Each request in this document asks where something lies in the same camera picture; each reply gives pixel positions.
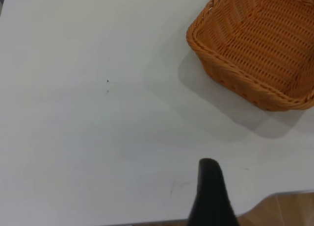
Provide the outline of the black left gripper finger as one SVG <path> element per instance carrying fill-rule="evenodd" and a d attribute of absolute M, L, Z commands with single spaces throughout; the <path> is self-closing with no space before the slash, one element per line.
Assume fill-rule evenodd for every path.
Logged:
<path fill-rule="evenodd" d="M 199 161 L 196 198 L 188 217 L 189 226 L 237 226 L 220 165 L 216 160 Z"/>

